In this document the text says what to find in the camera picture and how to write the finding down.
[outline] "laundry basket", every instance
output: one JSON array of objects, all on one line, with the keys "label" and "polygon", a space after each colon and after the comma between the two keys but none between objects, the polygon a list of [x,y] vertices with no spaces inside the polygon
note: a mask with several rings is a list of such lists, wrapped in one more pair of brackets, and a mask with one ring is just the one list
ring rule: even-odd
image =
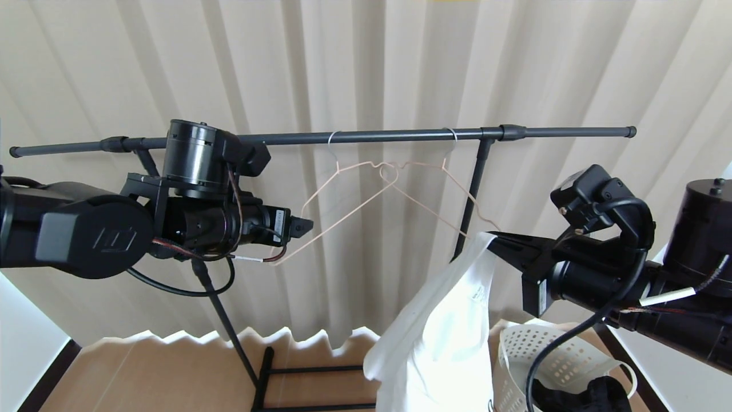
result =
[{"label": "laundry basket", "polygon": [[[498,362],[493,370],[494,409],[496,412],[524,412],[523,388],[534,358],[550,342],[564,332],[540,325],[517,325],[501,332]],[[625,367],[631,376],[630,398],[638,385],[635,372],[621,361],[608,357],[581,338],[574,337],[553,350],[544,359],[537,379],[548,389],[579,394],[587,384],[607,375],[617,367]]]}]

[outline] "hanger hook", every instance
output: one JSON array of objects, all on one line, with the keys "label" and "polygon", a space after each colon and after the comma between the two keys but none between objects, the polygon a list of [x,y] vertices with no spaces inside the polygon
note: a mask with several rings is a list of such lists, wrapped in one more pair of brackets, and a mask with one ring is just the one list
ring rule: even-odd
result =
[{"label": "hanger hook", "polygon": [[452,153],[455,150],[455,147],[458,145],[458,141],[457,141],[458,140],[458,135],[455,132],[455,130],[453,130],[451,128],[443,128],[443,129],[450,130],[450,133],[452,133],[453,137],[455,137],[455,140],[452,141],[452,149],[450,149],[447,153],[445,153],[445,157],[444,158],[447,159],[447,156],[449,156],[450,153]]},{"label": "hanger hook", "polygon": [[330,133],[330,136],[328,137],[328,151],[331,155],[333,155],[333,158],[335,159],[335,164],[338,165],[338,156],[335,155],[335,152],[333,151],[333,148],[330,147],[330,140],[333,139],[333,136],[335,136],[336,133],[339,133],[340,130],[336,130],[333,133]]}]

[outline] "white cloth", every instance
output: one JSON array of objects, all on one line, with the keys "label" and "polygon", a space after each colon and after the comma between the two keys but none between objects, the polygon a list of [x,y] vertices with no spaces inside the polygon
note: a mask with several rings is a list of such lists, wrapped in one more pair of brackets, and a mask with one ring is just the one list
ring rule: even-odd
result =
[{"label": "white cloth", "polygon": [[364,359],[376,412],[485,412],[493,404],[488,295],[495,236],[479,233],[428,280]]}]

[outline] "curtain fold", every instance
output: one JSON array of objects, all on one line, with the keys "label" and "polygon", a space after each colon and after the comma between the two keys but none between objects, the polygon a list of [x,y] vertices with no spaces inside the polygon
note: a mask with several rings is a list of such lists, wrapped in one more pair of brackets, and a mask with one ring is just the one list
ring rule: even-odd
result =
[{"label": "curtain fold", "polygon": [[[638,126],[634,139],[497,142],[480,189],[482,215],[505,231],[547,237],[566,226],[549,192],[592,163],[645,199],[668,239],[687,181],[732,161],[732,3],[684,1],[119,0],[0,1],[0,116],[7,174],[73,180],[109,191],[142,172],[133,155],[14,159],[11,146],[164,136],[170,119],[245,133]],[[477,143],[338,144],[342,166],[408,160],[440,164],[466,187]],[[296,215],[335,172],[324,145],[272,147],[242,188]],[[162,165],[163,151],[153,153]],[[384,186],[364,166],[342,173],[304,211],[320,233]],[[463,191],[444,174],[408,166],[397,185],[460,223]],[[470,234],[494,229],[474,216]],[[325,329],[333,347],[351,330],[382,332],[457,236],[386,191],[309,249],[277,267],[236,262],[222,296],[236,329],[289,326],[303,340]],[[243,246],[266,256],[269,248]],[[145,257],[136,268],[197,288],[190,266]],[[211,264],[214,283],[225,263]],[[82,345],[146,329],[201,336],[220,329],[206,299],[166,295],[126,274],[87,281],[47,268],[7,277]],[[500,265],[491,310],[520,308],[517,271]],[[571,306],[551,309],[576,320]]]}]

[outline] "floor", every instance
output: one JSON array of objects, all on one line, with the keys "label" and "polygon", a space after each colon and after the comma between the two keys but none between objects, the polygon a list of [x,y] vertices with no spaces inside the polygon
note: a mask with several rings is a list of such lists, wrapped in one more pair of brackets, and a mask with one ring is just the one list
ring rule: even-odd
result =
[{"label": "floor", "polygon": [[[286,332],[271,342],[249,330],[240,337],[257,372],[267,345],[275,350],[273,367],[282,368],[361,364],[374,342],[354,334],[334,354],[324,335],[307,347]],[[85,347],[41,411],[249,411],[254,387],[231,347],[218,338],[172,338],[103,339]],[[361,372],[273,375],[265,406],[375,402],[377,388]]]}]

